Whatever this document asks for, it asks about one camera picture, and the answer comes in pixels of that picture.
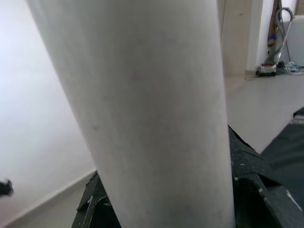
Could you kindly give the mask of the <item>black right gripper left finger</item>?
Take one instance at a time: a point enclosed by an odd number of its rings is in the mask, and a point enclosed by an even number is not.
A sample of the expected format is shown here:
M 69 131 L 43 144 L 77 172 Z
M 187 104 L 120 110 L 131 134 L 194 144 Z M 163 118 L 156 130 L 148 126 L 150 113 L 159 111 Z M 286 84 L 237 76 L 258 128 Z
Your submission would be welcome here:
M 77 207 L 75 228 L 121 228 L 98 173 L 86 183 Z

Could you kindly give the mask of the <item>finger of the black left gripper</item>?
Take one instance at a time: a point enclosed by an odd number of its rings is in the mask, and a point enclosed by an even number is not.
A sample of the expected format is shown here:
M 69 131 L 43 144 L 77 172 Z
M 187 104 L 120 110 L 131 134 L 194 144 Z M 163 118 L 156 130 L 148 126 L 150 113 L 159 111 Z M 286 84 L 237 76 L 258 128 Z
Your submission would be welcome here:
M 13 194 L 12 182 L 10 180 L 0 181 L 0 198 L 10 197 Z

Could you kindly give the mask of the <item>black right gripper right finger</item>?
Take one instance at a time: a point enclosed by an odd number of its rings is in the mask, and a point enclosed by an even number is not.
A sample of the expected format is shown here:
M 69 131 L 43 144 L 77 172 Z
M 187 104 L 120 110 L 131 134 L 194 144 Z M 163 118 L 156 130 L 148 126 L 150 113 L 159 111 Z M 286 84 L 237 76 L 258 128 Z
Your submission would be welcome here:
M 236 228 L 304 228 L 304 209 L 273 169 L 228 128 Z

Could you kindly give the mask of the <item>white plastic table leg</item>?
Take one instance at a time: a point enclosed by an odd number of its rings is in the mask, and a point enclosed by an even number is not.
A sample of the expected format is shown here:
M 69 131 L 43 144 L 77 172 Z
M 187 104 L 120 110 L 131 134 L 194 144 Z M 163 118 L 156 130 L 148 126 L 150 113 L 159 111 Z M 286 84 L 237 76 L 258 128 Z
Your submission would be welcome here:
M 235 228 L 217 0 L 26 0 L 122 228 Z

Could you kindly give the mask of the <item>black tablecloth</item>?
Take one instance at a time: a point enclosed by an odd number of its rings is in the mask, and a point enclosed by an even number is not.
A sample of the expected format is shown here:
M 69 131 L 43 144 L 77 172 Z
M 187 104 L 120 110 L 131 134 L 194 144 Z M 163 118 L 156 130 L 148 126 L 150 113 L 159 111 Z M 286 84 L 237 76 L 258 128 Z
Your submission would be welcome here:
M 275 177 L 293 194 L 304 194 L 304 107 L 262 151 Z

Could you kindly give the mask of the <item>upright vacuum cleaner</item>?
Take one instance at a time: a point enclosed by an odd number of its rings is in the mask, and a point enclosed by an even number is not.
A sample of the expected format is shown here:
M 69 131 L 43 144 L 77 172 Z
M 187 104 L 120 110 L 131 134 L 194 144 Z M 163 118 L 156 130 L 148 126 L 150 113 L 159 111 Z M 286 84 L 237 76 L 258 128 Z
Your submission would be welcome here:
M 285 28 L 282 12 L 286 11 L 289 14 L 289 22 L 287 28 Z M 256 69 L 256 76 L 257 77 L 272 77 L 276 76 L 278 72 L 282 71 L 283 69 L 286 69 L 286 64 L 281 61 L 282 53 L 285 49 L 287 49 L 287 56 L 289 60 L 290 54 L 289 54 L 289 47 L 287 44 L 288 39 L 288 33 L 290 31 L 291 25 L 294 20 L 294 14 L 291 11 L 289 7 L 281 7 L 279 8 L 275 13 L 275 24 L 277 27 L 277 31 L 281 35 L 281 46 L 272 54 L 270 55 L 263 64 L 261 64 Z

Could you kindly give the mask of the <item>white appliance cabinet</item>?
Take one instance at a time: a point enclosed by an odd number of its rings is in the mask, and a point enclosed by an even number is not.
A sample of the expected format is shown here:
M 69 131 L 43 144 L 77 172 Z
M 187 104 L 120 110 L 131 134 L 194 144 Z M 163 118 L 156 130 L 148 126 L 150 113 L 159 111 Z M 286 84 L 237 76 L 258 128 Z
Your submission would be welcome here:
M 295 62 L 304 67 L 304 16 L 295 17 L 287 35 L 287 44 L 284 48 L 281 60 Z

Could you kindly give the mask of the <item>wooden handled broom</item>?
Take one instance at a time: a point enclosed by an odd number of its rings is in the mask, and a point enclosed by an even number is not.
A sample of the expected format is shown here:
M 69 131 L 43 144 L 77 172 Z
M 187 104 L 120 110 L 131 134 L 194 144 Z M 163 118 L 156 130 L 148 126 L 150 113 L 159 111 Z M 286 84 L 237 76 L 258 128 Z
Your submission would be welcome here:
M 268 36 L 267 36 L 267 47 L 273 47 L 276 44 L 277 40 L 277 22 L 276 22 L 276 13 L 278 10 L 282 7 L 282 0 L 274 0 L 273 2 L 273 8 L 272 8 L 272 14 L 271 19 L 269 23 L 269 30 L 268 30 Z

